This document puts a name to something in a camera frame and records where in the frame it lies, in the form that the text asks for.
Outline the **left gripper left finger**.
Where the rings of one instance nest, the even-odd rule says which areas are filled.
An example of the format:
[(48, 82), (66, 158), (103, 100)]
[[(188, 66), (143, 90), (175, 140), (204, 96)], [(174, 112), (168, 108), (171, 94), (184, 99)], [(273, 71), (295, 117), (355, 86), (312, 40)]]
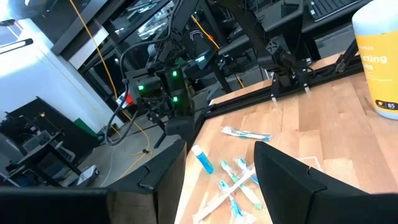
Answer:
[(0, 224), (174, 224), (186, 156), (178, 139), (107, 187), (0, 187)]

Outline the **blue mouthwash bottle white cap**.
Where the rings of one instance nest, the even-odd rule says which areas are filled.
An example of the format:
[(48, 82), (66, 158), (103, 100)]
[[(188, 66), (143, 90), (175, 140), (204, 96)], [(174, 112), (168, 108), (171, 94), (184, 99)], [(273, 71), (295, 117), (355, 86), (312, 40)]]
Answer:
[(196, 158), (200, 161), (202, 164), (203, 168), (206, 170), (208, 174), (212, 174), (214, 172), (214, 167), (210, 160), (208, 159), (207, 155), (205, 152), (201, 149), (199, 145), (194, 145), (191, 148), (191, 151), (194, 153)]

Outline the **yellow wipes canister white lid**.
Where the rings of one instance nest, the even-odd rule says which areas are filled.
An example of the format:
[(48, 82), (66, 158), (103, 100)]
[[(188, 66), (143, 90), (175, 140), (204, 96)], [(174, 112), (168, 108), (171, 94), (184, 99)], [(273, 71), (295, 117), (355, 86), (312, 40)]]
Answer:
[(378, 114), (398, 120), (398, 0), (372, 0), (352, 17), (359, 56)]

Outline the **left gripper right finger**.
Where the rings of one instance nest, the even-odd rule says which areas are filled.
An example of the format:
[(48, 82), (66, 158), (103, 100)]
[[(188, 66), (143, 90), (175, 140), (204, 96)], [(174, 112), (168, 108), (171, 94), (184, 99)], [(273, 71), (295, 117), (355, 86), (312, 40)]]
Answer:
[(254, 167), (273, 224), (398, 224), (398, 194), (369, 194), (262, 141)]

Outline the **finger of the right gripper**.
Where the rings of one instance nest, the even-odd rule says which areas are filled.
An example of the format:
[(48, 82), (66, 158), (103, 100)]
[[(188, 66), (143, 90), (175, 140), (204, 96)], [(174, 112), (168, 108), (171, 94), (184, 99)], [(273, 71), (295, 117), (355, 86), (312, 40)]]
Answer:
[(179, 135), (187, 142), (187, 146), (193, 146), (194, 122), (192, 116), (171, 118), (165, 125), (165, 133), (168, 136)]

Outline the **white floor box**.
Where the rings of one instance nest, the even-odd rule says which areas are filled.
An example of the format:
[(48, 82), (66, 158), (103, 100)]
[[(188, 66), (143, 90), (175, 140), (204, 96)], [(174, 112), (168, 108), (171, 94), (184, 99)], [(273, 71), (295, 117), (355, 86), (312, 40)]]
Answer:
[(92, 165), (84, 170), (78, 178), (77, 187), (86, 187), (91, 185), (97, 176), (100, 174), (96, 165)]

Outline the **black cart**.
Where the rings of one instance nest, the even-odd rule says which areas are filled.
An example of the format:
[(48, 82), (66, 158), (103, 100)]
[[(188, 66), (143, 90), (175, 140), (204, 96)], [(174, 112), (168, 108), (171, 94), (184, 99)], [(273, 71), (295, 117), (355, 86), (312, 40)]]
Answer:
[(28, 152), (27, 155), (24, 156), (17, 163), (19, 167), (16, 170), (12, 171), (9, 176), (3, 178), (3, 181), (11, 181), (11, 177), (21, 174), (27, 169), (30, 169), (31, 171), (35, 172), (39, 177), (41, 177), (46, 183), (50, 184), (53, 187), (60, 187), (60, 184), (55, 179), (46, 174), (42, 169), (37, 166), (37, 163), (40, 162), (48, 153), (53, 154), (65, 166), (67, 166), (74, 173), (80, 176), (82, 174), (82, 171), (77, 168), (77, 166), (73, 165), (72, 162), (68, 161), (58, 150), (62, 146), (63, 142), (60, 141), (55, 147), (51, 145), (51, 143), (61, 135), (63, 135), (63, 131), (58, 131), (43, 145), (40, 145), (38, 148), (35, 148), (32, 151)]

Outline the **black keyboard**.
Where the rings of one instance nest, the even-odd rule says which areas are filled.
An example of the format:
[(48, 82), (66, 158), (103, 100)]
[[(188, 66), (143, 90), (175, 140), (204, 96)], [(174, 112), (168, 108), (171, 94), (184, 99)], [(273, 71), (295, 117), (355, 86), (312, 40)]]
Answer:
[(312, 19), (320, 22), (329, 17), (357, 11), (370, 1), (372, 0), (306, 0), (305, 5)]

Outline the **blue toothbrush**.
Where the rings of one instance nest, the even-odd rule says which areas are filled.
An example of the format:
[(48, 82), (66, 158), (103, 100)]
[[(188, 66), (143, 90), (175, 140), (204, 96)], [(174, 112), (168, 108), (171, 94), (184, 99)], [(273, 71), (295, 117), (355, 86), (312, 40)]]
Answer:
[(222, 130), (222, 133), (228, 134), (231, 136), (236, 136), (239, 138), (249, 138), (249, 139), (258, 139), (261, 141), (270, 141), (273, 138), (272, 134), (268, 133), (254, 133), (254, 132), (249, 132), (249, 131), (241, 131), (234, 129), (230, 126), (225, 126)]
[[(227, 190), (229, 190), (229, 185), (225, 181), (221, 180), (220, 181), (220, 189), (223, 192), (226, 192)], [(234, 197), (231, 194), (229, 194), (228, 199), (230, 202), (231, 213), (233, 215), (233, 223), (234, 224), (247, 224), (246, 217), (244, 216), (242, 210), (240, 209), (240, 207), (239, 207), (237, 201), (234, 199)]]
[[(248, 171), (249, 170), (249, 166), (247, 165), (246, 161), (243, 158), (237, 158), (234, 160), (236, 165), (242, 170), (242, 171)], [(259, 184), (257, 176), (255, 174), (253, 174), (251, 176), (251, 180), (256, 183)]]

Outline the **teal toothbrush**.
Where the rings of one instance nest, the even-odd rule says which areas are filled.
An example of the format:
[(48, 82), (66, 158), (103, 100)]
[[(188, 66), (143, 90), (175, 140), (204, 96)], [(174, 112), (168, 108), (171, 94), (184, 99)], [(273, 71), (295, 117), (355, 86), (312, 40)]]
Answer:
[[(228, 165), (228, 163), (226, 161), (221, 161), (220, 162), (221, 167), (223, 168), (223, 170), (231, 177), (231, 179), (234, 182), (237, 182), (238, 179), (238, 175), (235, 173), (234, 170), (232, 170), (232, 168), (230, 168), (230, 166)], [(258, 209), (258, 210), (262, 210), (262, 203), (259, 200), (259, 198), (257, 197), (257, 195), (246, 185), (241, 184), (239, 186), (239, 188), (242, 190), (243, 194), (251, 201), (251, 203)]]

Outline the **orange toothbrushes bundle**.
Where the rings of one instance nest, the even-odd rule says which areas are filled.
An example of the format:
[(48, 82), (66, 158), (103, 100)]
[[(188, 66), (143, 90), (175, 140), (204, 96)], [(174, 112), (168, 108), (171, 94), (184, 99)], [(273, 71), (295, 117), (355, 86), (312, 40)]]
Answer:
[(254, 168), (251, 168), (248, 171), (243, 173), (243, 176), (228, 190), (224, 191), (217, 198), (214, 198), (210, 201), (206, 206), (200, 209), (196, 214), (193, 215), (193, 224), (199, 224), (199, 222), (208, 216), (212, 211), (218, 208), (226, 198), (228, 198), (240, 185), (242, 185), (245, 181), (247, 181), (250, 176), (255, 174), (256, 171)]

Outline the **clear acrylic organizer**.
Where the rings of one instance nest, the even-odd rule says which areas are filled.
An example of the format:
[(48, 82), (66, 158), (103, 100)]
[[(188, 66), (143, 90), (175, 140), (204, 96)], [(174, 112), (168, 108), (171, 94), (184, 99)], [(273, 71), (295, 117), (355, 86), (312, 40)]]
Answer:
[(322, 161), (318, 159), (316, 156), (311, 156), (311, 157), (301, 157), (298, 158), (300, 162), (303, 162), (309, 167), (313, 167), (314, 169), (317, 169), (321, 172), (323, 172), (323, 167), (322, 167)]

